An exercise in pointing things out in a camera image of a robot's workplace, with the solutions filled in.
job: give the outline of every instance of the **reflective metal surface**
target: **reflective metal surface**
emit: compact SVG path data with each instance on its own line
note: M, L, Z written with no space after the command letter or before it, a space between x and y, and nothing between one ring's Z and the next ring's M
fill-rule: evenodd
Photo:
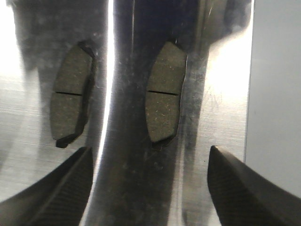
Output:
M207 159L211 145L244 158L253 2L1 4L1 199L88 145L94 184L81 225L219 225L206 184ZM50 133L51 90L64 55L84 39L97 45L90 120L78 140L59 149ZM154 151L145 91L167 40L188 54L188 62L178 135Z

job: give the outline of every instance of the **dark gray friction pad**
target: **dark gray friction pad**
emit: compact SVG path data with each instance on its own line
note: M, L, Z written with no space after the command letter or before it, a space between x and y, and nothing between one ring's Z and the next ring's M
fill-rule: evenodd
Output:
M179 104L179 96L146 93L146 123L152 142L176 135L180 118Z
M167 42L152 68L147 90L180 94L186 72L186 54Z
M73 46L58 72L54 91L82 95L91 73L92 57L79 46Z
M50 125L55 140L74 134L82 108L82 96L53 93Z

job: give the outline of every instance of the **brake pad friction material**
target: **brake pad friction material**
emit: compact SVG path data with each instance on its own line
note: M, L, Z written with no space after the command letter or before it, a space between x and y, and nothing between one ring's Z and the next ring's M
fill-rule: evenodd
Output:
M54 84L50 124L57 147L66 147L82 134L88 119L94 76L93 51L85 42L80 42L67 53Z
M176 136L187 55L167 42L152 68L145 99L146 123L153 143Z

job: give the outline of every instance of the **metal panel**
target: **metal panel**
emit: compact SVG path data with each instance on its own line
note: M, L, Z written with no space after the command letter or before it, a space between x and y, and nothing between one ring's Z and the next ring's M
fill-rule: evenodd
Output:
M1 4L1 199L88 145L94 184L81 225L219 225L207 159L211 145L244 157L251 0ZM58 149L49 125L51 90L64 55L85 39L97 45L91 116L84 134ZM178 136L154 151L145 93L167 40L187 53L187 71Z

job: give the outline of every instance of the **black rubber edge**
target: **black rubber edge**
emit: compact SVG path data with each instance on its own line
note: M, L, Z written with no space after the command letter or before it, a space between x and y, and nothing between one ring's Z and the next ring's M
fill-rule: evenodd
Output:
M215 146L207 181L222 226L301 225L301 199Z

